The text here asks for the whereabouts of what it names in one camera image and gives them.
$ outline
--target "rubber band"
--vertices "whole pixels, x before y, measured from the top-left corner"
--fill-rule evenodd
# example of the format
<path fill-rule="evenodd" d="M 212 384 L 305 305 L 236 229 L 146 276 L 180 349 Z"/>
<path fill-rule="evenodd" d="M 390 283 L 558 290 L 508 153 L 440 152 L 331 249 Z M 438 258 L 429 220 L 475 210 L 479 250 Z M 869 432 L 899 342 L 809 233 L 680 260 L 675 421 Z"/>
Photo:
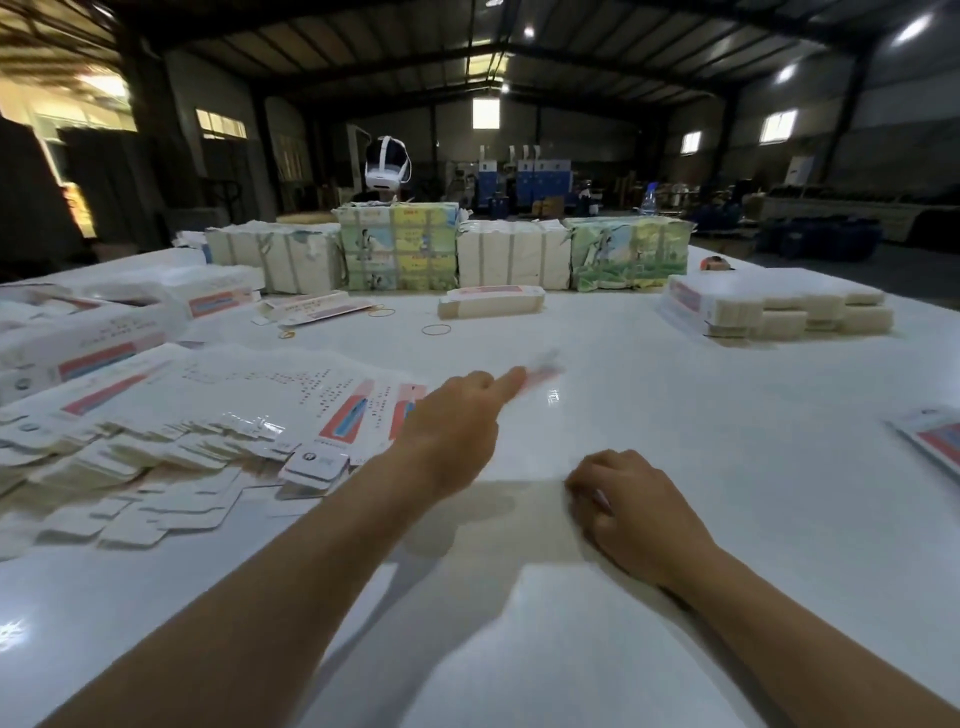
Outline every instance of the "rubber band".
<path fill-rule="evenodd" d="M 446 331 L 440 331 L 438 333 L 430 333 L 428 328 L 440 328 L 446 327 Z M 420 330 L 420 333 L 425 333 L 427 336 L 443 336 L 444 334 L 450 333 L 453 330 L 453 327 L 450 324 L 430 324 L 425 326 Z"/>

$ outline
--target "blue machine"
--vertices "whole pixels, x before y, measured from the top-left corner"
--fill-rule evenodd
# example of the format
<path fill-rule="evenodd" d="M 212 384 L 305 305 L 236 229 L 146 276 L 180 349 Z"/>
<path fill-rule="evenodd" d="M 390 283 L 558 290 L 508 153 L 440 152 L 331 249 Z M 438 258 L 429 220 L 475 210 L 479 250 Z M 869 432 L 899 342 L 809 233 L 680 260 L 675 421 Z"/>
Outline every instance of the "blue machine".
<path fill-rule="evenodd" d="M 486 209 L 496 194 L 496 162 L 482 161 L 477 165 L 477 206 Z"/>
<path fill-rule="evenodd" d="M 566 198 L 573 189 L 573 172 L 569 159 L 539 159 L 534 172 L 534 200 L 547 197 Z"/>
<path fill-rule="evenodd" d="M 535 164 L 532 159 L 516 163 L 516 204 L 520 207 L 529 207 L 537 199 L 534 197 Z"/>

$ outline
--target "warehouse ceiling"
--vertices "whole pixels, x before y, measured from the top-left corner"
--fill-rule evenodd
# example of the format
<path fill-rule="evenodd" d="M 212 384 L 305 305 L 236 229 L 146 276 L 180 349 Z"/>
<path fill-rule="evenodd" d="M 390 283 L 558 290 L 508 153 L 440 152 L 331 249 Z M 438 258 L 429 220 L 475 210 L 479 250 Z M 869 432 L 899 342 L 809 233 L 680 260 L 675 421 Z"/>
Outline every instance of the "warehouse ceiling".
<path fill-rule="evenodd" d="M 0 0 L 0 75 L 115 108 L 125 105 L 79 77 L 112 72 L 119 61 L 109 18 L 89 5 Z"/>
<path fill-rule="evenodd" d="M 0 70 L 37 78 L 64 59 L 116 63 L 115 14 L 156 50 L 185 47 L 304 106 L 387 111 L 508 83 L 521 100 L 629 115 L 726 96 L 825 50 L 855 54 L 919 10 L 913 0 L 0 0 L 0 12 L 11 42 Z"/>

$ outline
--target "white table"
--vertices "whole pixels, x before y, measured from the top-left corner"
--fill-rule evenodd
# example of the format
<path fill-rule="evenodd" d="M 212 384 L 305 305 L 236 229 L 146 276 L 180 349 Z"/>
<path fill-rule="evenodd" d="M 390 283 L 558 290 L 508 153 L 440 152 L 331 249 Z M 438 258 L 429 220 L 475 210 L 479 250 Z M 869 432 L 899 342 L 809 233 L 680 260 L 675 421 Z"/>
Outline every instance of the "white table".
<path fill-rule="evenodd" d="M 891 336 L 739 350 L 672 328 L 650 295 L 552 294 L 540 315 L 452 322 L 437 337 L 420 333 L 435 297 L 382 301 L 396 315 L 292 340 L 247 311 L 198 335 L 278 356 L 331 349 L 430 384 L 550 348 L 567 373 L 504 412 L 482 475 L 501 482 L 439 506 L 379 569 L 301 725 L 763 725 L 694 622 L 565 519 L 559 479 L 573 463 L 630 447 L 722 546 L 960 703 L 960 487 L 881 421 L 960 405 L 960 316 L 893 298 Z M 216 532 L 145 552 L 42 546 L 0 564 L 0 625 L 18 625 L 0 643 L 0 722 L 36 724 L 289 522 L 241 502 Z"/>

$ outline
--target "colorful printed packaging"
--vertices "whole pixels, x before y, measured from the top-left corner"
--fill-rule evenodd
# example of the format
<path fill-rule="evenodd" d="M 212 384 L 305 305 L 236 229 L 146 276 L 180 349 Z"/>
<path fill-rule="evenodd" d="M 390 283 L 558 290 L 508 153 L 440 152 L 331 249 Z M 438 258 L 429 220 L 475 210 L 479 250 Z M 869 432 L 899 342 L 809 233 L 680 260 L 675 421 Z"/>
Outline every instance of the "colorful printed packaging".
<path fill-rule="evenodd" d="M 456 203 L 351 203 L 335 209 L 353 291 L 457 287 Z"/>
<path fill-rule="evenodd" d="M 672 217 L 579 218 L 566 220 L 572 233 L 573 285 L 653 288 L 686 273 L 693 223 Z"/>

